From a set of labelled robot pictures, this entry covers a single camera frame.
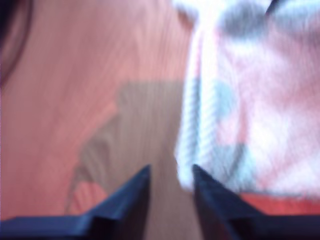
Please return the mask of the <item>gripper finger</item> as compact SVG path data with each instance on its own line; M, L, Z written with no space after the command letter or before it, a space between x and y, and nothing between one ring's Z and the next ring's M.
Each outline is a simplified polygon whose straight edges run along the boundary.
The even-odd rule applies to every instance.
M279 0L271 0L265 13L271 14L272 12L274 12L275 9L277 8L278 4L279 4Z
M258 240L254 219L262 212L226 189L198 165L192 166L193 200L204 240Z
M143 240L148 218L151 166L144 166L116 192L86 213L86 240Z

